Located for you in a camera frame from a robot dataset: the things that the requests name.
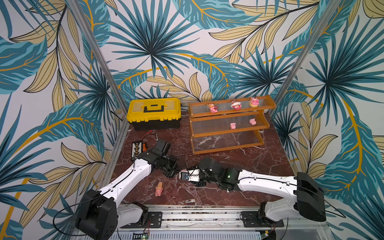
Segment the pink yellow figure toy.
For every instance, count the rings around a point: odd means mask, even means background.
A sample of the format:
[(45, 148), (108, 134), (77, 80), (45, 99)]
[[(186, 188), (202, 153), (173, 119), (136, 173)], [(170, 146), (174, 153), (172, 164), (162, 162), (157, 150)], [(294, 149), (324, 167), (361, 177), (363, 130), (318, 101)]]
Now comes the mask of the pink yellow figure toy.
[(218, 112), (218, 106), (213, 104), (213, 103), (209, 103), (208, 104), (208, 107), (209, 107), (209, 110), (212, 114), (214, 113), (217, 113)]

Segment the pink strawberry cake figure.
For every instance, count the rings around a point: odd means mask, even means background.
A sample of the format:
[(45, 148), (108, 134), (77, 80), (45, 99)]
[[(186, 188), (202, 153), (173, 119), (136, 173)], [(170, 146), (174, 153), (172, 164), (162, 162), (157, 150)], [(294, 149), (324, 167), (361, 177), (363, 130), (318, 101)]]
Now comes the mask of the pink strawberry cake figure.
[(239, 102), (237, 100), (233, 100), (231, 102), (231, 108), (236, 110), (236, 111), (238, 111), (238, 110), (240, 110), (242, 108), (242, 104), (241, 104), (241, 102)]

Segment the pink round pig figure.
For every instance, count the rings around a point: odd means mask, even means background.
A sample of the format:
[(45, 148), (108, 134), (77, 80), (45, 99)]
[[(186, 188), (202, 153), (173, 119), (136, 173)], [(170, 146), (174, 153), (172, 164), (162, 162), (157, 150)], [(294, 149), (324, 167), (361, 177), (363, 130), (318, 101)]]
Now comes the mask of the pink round pig figure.
[(259, 106), (259, 99), (257, 97), (250, 98), (249, 105), (252, 108), (257, 108)]

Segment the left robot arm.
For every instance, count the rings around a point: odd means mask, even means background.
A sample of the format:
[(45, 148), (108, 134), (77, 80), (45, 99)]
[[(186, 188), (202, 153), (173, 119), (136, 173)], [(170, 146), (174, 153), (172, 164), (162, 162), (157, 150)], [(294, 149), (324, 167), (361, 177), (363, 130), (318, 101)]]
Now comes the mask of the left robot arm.
[(144, 221), (146, 208), (129, 204), (119, 208), (124, 197), (141, 180), (155, 170), (172, 178), (178, 170), (178, 160), (167, 155), (171, 144), (158, 140), (155, 146), (139, 154), (134, 163), (114, 181), (100, 190), (87, 191), (78, 207), (75, 227), (93, 240), (107, 240), (116, 229)]

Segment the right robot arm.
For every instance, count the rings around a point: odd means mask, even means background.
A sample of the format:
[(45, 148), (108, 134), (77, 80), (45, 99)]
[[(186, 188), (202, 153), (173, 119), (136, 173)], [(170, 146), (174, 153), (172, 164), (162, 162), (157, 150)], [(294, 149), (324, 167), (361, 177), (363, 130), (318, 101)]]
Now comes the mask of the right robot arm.
[(308, 174), (296, 176), (269, 176), (243, 169), (223, 168), (212, 158), (204, 158), (189, 170), (190, 182), (198, 187), (206, 183), (219, 189), (259, 192), (280, 197), (260, 205), (259, 218), (270, 222), (303, 217), (315, 222), (326, 221), (324, 190)]

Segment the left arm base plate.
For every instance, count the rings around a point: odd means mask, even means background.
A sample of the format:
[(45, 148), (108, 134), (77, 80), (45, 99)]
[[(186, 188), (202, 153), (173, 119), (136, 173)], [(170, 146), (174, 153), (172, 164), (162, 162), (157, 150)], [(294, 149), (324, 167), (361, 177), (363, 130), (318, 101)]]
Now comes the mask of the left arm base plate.
[(163, 213), (162, 212), (147, 212), (137, 223), (128, 224), (122, 227), (122, 229), (134, 229), (134, 228), (150, 228), (159, 229), (162, 226)]

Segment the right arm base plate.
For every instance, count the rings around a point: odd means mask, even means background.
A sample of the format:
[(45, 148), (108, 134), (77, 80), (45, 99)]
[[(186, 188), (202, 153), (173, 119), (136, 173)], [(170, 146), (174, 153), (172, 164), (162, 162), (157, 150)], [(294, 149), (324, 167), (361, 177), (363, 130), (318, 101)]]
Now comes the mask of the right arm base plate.
[(274, 228), (284, 227), (283, 220), (274, 222), (266, 217), (260, 217), (258, 211), (243, 211), (240, 213), (245, 228)]

